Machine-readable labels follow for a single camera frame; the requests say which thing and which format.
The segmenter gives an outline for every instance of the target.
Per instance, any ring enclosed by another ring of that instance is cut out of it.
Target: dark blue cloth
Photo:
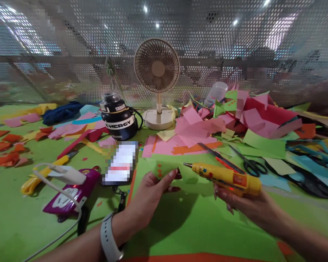
[[[52,126],[68,119],[73,118],[79,110],[83,107],[81,103],[77,101],[72,101],[69,104],[61,107],[57,107],[53,110],[48,110],[43,117],[43,124],[47,126]]]

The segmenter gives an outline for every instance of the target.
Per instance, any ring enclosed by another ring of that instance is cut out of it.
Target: white watch strap
[[[124,253],[119,251],[112,232],[112,217],[114,212],[106,216],[101,225],[101,243],[103,252],[106,255],[107,262],[116,262],[120,260]]]

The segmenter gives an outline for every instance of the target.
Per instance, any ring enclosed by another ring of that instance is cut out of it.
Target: clear plastic bottle
[[[203,105],[206,107],[211,107],[215,103],[215,99],[221,101],[225,97],[228,88],[229,87],[224,82],[216,82],[213,84],[207,98],[204,100]]]

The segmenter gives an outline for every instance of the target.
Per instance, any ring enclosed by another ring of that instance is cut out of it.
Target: metal mesh wall
[[[127,104],[154,107],[133,69],[150,37],[180,58],[163,104],[204,98],[219,80],[270,90],[280,106],[328,105],[328,0],[0,1],[0,103],[95,103],[110,57]]]

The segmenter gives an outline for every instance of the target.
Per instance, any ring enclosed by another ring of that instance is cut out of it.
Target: fan grille
[[[136,51],[135,74],[149,91],[163,93],[175,85],[180,73],[179,58],[166,41],[151,38],[144,41]]]

